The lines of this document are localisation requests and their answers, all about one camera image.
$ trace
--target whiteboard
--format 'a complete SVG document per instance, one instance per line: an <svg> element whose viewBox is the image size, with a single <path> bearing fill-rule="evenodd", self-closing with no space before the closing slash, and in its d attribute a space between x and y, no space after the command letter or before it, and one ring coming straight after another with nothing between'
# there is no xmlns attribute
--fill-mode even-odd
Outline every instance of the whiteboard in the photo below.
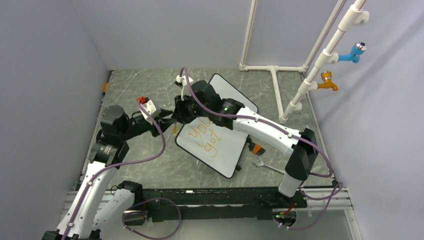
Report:
<svg viewBox="0 0 424 240"><path fill-rule="evenodd" d="M255 113L258 112L258 107L253 102L218 73L212 76L209 83L222 99L237 100ZM198 117L181 128L175 143L229 179L234 174L247 136L247 133L217 126L207 117Z"/></svg>

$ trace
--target robotic arm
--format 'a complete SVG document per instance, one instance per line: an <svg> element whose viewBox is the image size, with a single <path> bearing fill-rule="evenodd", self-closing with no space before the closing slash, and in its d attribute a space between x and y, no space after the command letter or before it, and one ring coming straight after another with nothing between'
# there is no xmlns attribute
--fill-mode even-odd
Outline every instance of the robotic arm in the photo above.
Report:
<svg viewBox="0 0 424 240"><path fill-rule="evenodd" d="M286 174L278 186L278 191L287 197L292 197L302 182L308 178L318 155L313 147L293 136L316 144L314 132L308 128L299 131L275 123L279 128L289 132L287 136L263 121L273 123L271 120L253 112L241 102L231 98L221 98L206 81L196 81L191 84L191 88L200 102L208 109L224 115L251 116L255 120L210 114L195 101L187 89L184 89L187 85L183 82L185 82L185 78L177 77L175 83L183 89L181 95L174 99L175 109L173 112L158 108L147 97L140 97L137 100L140 102L141 108L153 117L163 132L175 122L188 124L197 117L207 117L217 126L255 136L290 156L285 167ZM96 136L96 143L91 148L82 186L90 185L91 177L100 170L124 160L129 150L127 140L149 131L153 137L159 135L156 127L141 111L134 112L130 118L121 106L113 105L107 107L102 115L101 130ZM101 235L121 217L122 212L133 204L144 201L142 185L124 181L118 186L113 198L97 213L104 192L118 169L119 166L109 168L101 173L87 188L83 198L83 191L86 188L82 187L68 213L57 226L57 230L46 231L42 239L101 239ZM76 217L71 222L73 214L76 214Z"/></svg>

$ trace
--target wrench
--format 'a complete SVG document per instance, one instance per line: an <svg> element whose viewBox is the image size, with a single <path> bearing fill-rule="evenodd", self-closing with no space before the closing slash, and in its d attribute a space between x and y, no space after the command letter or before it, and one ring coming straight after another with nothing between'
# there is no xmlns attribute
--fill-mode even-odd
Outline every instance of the wrench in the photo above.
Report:
<svg viewBox="0 0 424 240"><path fill-rule="evenodd" d="M255 165L256 167L264 167L264 168L267 168L267 169L274 170L274 171L276 171L280 174L286 174L286 171L278 169L275 166L271 166L269 164L266 164L264 161L262 161L262 159L260 157L257 156L256 158L257 158L257 161L252 161L253 165Z"/></svg>

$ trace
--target yellow faucet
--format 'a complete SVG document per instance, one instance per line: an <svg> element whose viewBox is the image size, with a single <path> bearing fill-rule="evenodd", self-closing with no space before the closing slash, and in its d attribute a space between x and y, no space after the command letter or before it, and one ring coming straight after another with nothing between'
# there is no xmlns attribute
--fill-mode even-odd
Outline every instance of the yellow faucet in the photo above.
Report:
<svg viewBox="0 0 424 240"><path fill-rule="evenodd" d="M331 71L323 71L321 73L321 79L324 83L318 83L319 89L332 89L333 91L337 91L339 88L331 81L332 74Z"/></svg>

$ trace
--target gray marble table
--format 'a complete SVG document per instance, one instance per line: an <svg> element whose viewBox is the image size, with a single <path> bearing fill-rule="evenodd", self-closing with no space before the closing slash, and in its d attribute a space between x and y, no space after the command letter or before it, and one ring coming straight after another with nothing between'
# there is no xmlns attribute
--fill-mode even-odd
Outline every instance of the gray marble table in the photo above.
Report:
<svg viewBox="0 0 424 240"><path fill-rule="evenodd" d="M174 109L174 96L181 91L174 84L179 69L128 69L115 70L109 83L103 106L120 105L128 115L138 110L136 99L147 96L163 109ZM189 69L193 79L209 81L214 73L238 88L246 97L254 102L259 113L275 122L278 121L277 103L274 94L271 74L266 71L242 72L238 69ZM283 106L293 98L301 79L298 72L282 71L277 74ZM317 128L308 101L303 98L302 111L291 114L285 124L289 128L303 130ZM143 184L144 188L227 188L227 187L274 187L278 186L282 175L252 164L255 155L247 146L243 150L238 164L241 171L236 171L231 179L226 179L202 162L176 146L176 134L169 129L165 132L166 150L159 158L150 162L122 166L110 185L118 185L124 180ZM265 163L284 169L289 157L274 149L269 144L254 137L253 141L266 149L261 156ZM153 156L161 149L160 137L152 137L145 133L128 141L129 152L125 162L136 161ZM319 156L312 169L315 173L326 174L327 166ZM307 186L330 186L332 178L310 176Z"/></svg>

